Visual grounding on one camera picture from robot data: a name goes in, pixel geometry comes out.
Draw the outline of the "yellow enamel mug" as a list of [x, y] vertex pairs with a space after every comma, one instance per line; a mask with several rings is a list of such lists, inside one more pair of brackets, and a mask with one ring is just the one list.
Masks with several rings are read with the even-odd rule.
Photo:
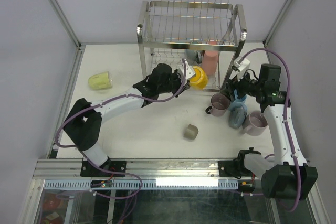
[[208, 83], [208, 76], [200, 66], [193, 66], [195, 76], [190, 79], [190, 86], [197, 90], [202, 90]]

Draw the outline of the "dark speckled grey mug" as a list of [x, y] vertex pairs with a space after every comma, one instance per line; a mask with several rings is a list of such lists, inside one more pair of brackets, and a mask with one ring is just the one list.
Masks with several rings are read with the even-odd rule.
[[184, 55], [189, 65], [200, 65], [203, 60], [203, 50], [185, 49]]

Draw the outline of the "tall pink cup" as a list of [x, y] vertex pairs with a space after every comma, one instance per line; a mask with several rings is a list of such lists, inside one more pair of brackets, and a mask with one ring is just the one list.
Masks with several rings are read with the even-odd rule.
[[211, 76], [216, 72], [219, 54], [216, 50], [206, 50], [203, 54], [201, 68], [207, 76]]

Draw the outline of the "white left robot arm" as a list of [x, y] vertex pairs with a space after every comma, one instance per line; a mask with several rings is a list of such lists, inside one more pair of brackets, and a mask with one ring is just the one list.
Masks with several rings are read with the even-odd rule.
[[82, 98], [76, 101], [61, 129], [72, 140], [73, 146], [92, 162], [91, 169], [99, 176], [110, 170], [109, 157], [98, 143], [100, 129], [108, 120], [151, 103], [160, 103], [160, 94], [177, 97], [190, 88], [189, 80], [196, 75], [186, 61], [173, 70], [165, 63], [158, 64], [143, 80], [115, 97], [98, 102]]

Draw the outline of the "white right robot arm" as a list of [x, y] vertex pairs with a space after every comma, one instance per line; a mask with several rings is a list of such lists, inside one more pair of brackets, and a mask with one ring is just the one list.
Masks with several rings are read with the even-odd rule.
[[318, 172], [308, 165], [297, 142], [290, 103], [286, 100], [288, 93], [280, 90], [281, 67], [264, 63], [254, 79], [248, 66], [236, 63], [233, 70], [236, 75], [226, 82], [221, 93], [231, 101], [245, 95], [256, 99], [268, 123], [275, 155], [274, 163], [270, 164], [253, 148], [240, 150], [234, 160], [234, 170], [240, 175], [255, 174], [267, 198], [306, 199]]

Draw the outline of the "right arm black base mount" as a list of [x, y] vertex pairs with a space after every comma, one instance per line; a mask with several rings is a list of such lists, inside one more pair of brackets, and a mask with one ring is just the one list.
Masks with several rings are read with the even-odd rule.
[[248, 170], [244, 165], [245, 155], [259, 154], [261, 152], [254, 150], [250, 147], [248, 150], [240, 150], [234, 159], [218, 161], [218, 171], [220, 177], [233, 177], [241, 179], [242, 177], [252, 177], [253, 173]]

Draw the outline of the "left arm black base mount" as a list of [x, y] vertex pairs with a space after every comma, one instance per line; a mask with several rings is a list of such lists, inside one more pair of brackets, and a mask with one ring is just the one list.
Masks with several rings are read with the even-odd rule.
[[82, 159], [81, 177], [125, 177], [126, 161], [108, 159], [97, 169], [85, 157]]

